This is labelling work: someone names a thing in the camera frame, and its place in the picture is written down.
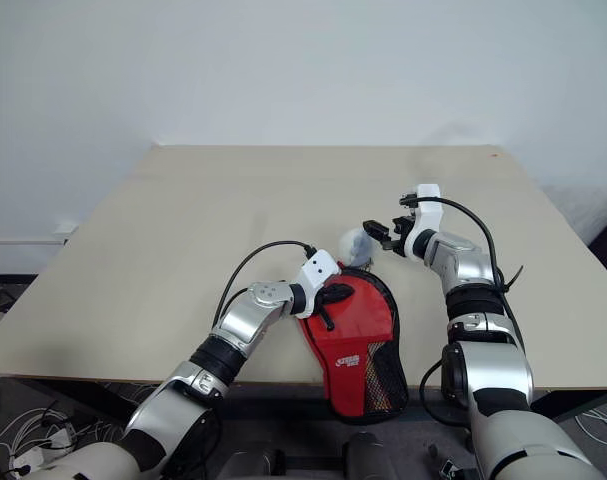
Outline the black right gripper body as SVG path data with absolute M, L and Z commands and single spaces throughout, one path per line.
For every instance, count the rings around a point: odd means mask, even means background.
M 393 235 L 391 236 L 392 251 L 404 253 L 407 237 L 414 228 L 414 216 L 404 215 L 392 219 Z

